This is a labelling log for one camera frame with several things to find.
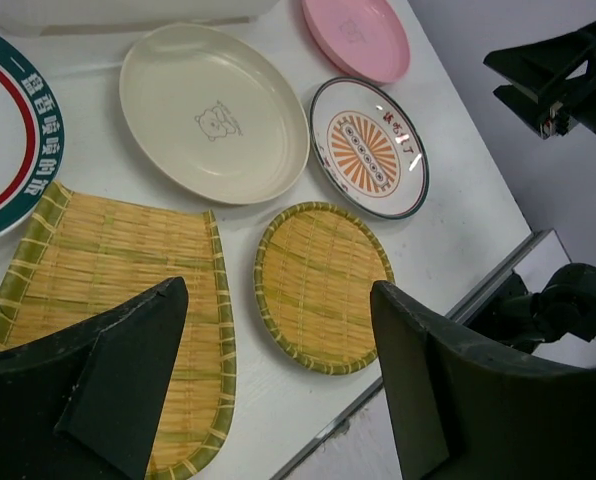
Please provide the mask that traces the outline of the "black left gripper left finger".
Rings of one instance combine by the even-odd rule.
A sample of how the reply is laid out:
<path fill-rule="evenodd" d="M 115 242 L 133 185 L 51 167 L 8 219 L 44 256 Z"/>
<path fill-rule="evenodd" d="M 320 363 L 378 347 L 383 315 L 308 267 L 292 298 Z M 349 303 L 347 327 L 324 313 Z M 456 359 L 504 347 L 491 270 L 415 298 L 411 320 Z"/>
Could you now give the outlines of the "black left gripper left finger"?
<path fill-rule="evenodd" d="M 0 479 L 142 479 L 181 342 L 172 277 L 0 353 Z"/>

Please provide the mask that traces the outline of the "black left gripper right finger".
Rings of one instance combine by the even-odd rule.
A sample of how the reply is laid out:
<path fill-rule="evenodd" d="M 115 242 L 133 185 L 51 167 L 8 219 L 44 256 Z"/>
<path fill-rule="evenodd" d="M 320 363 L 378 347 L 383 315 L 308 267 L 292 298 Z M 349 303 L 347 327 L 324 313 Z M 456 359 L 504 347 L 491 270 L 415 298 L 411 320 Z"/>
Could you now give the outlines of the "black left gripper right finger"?
<path fill-rule="evenodd" d="M 495 342 L 378 281 L 371 320 L 406 479 L 596 479 L 596 368 Z"/>

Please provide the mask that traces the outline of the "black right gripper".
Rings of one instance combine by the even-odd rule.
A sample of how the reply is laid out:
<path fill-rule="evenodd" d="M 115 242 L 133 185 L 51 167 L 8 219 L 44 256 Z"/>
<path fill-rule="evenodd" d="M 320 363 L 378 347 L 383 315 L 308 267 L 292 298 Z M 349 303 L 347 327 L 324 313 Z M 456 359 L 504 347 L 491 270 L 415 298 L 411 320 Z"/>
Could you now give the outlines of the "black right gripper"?
<path fill-rule="evenodd" d="M 540 138 L 564 136 L 578 124 L 596 135 L 596 21 L 493 51 L 484 64 L 509 82 L 494 96 Z"/>

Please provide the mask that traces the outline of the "cream oval plate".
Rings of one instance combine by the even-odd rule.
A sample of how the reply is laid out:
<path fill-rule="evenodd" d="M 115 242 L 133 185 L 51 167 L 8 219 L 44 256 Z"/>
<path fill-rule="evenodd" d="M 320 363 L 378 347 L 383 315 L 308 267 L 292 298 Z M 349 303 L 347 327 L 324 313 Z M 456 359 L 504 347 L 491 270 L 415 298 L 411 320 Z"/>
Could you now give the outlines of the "cream oval plate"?
<path fill-rule="evenodd" d="M 137 40 L 119 98 L 149 160 L 208 200 L 275 199 L 307 164 L 308 123 L 293 88 L 262 54 L 218 30 L 173 24 Z"/>

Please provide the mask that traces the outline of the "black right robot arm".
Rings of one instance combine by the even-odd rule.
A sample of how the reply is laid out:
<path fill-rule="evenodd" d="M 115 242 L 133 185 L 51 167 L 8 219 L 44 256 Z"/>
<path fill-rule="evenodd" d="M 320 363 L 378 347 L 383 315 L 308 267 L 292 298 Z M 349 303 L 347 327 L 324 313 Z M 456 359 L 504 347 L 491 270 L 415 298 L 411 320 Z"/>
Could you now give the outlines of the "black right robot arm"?
<path fill-rule="evenodd" d="M 567 34 L 489 53 L 484 63 L 506 79 L 494 95 L 540 138 L 582 124 L 596 135 L 596 21 Z M 572 334 L 596 336 L 596 267 L 571 263 L 539 293 L 512 274 L 466 319 L 468 328 L 531 353 Z"/>

